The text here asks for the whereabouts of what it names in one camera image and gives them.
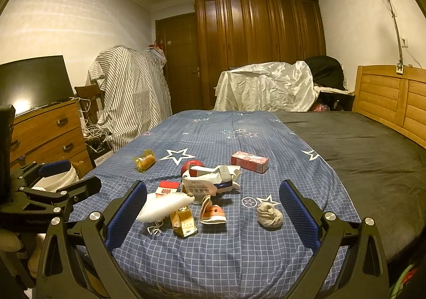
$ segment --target toothpaste box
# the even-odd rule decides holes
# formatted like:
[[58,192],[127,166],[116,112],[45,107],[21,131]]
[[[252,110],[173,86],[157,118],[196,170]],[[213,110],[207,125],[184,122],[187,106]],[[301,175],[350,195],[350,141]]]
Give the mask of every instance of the toothpaste box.
[[269,158],[237,151],[231,156],[231,164],[263,174],[268,169]]

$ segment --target red and white box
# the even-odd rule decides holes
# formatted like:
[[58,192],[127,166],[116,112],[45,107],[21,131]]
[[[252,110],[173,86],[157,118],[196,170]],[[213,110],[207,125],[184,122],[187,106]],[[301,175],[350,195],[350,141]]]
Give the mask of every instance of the red and white box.
[[237,151],[231,156],[231,164],[263,174],[268,169],[269,158]]
[[160,181],[157,190],[155,191],[156,197],[167,195],[171,192],[177,192],[179,190],[179,183],[173,181]]

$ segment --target wooden wardrobe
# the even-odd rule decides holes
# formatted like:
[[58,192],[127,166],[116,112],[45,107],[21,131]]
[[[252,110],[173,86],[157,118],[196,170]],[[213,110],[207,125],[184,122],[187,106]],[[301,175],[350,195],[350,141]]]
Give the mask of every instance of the wooden wardrobe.
[[220,73],[325,55],[318,0],[195,0],[204,109]]

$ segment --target wooden headboard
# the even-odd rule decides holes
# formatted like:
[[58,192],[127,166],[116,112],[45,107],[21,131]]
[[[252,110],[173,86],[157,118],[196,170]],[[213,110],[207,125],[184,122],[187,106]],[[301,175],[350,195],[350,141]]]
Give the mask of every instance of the wooden headboard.
[[426,148],[426,70],[359,66],[353,112],[376,120]]

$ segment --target drawer handle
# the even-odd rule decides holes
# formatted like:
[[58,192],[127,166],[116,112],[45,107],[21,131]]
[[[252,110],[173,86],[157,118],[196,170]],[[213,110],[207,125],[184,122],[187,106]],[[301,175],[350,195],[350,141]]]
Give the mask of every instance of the drawer handle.
[[17,145],[19,143],[20,143],[20,140],[19,139],[15,139],[13,142],[10,143],[10,147],[13,147],[13,146],[15,146],[15,145]]
[[74,144],[71,142],[71,143],[69,143],[68,145],[64,145],[64,146],[62,147],[62,150],[63,150],[63,151],[68,151],[68,150],[70,150],[73,146],[74,146]]
[[65,117],[65,118],[63,118],[63,119],[56,120],[56,124],[57,124],[58,126],[60,126],[60,125],[62,125],[63,123],[66,123],[67,121],[68,121],[68,118],[67,118],[67,117]]

